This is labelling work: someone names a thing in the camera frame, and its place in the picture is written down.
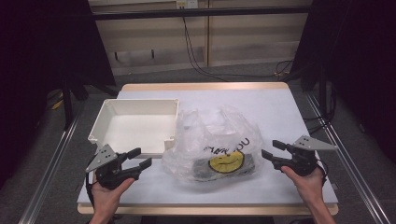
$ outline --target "smiley face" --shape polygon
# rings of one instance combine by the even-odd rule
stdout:
[[[244,165],[244,161],[245,154],[236,150],[230,154],[210,159],[209,167],[215,172],[228,174],[241,168]]]

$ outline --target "gray carpeted floor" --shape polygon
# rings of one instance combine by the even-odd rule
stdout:
[[[250,74],[269,76],[275,71],[275,63],[222,66],[208,69],[216,74]],[[233,77],[222,76],[228,81],[277,81],[277,77]],[[140,75],[116,77],[120,90],[126,83],[150,82],[207,82],[219,81],[213,77],[203,76],[192,69],[157,72]],[[304,118],[313,118],[315,114],[309,105],[305,93],[299,86],[299,80],[289,83],[297,106]],[[96,119],[102,102],[111,98],[108,95],[87,87],[90,97],[85,102],[74,101],[74,108],[83,106],[81,117],[73,137],[67,146],[63,159],[57,169],[47,197],[42,204],[35,223],[84,223],[90,216],[79,214],[77,197],[83,184],[84,169],[88,159],[95,151],[95,146],[88,140],[88,134]],[[308,121],[307,127],[318,125],[316,120]],[[348,153],[356,163],[365,180],[383,205],[390,220],[396,220],[396,165],[384,156],[372,136],[362,133],[359,120],[348,110],[342,99],[338,100],[332,126],[343,141]],[[42,175],[51,160],[53,151],[62,137],[64,111],[48,110],[36,130],[36,141],[30,152],[25,155],[21,167],[0,191],[0,223],[17,223],[33,196]],[[322,130],[312,135],[329,142]],[[375,223],[361,196],[356,191],[344,165],[335,153],[320,153],[320,157],[330,165],[329,178],[336,188],[339,200],[339,213],[335,216],[337,223]],[[295,217],[275,217],[275,223],[289,223]],[[194,223],[191,217],[159,217],[157,223]],[[140,217],[125,216],[117,223],[138,223]],[[222,223],[260,223],[255,217],[222,217]]]

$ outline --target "translucent plastic bag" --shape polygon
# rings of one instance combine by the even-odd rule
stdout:
[[[262,134],[234,107],[215,114],[181,111],[173,147],[165,150],[164,170],[176,178],[209,181],[252,174],[263,159]]]

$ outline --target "person's right hand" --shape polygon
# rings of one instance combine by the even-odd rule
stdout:
[[[282,166],[281,170],[288,176],[296,186],[300,197],[304,203],[315,204],[323,202],[322,194],[322,177],[323,173],[319,168],[316,168],[312,174],[306,176],[297,175],[288,166]]]

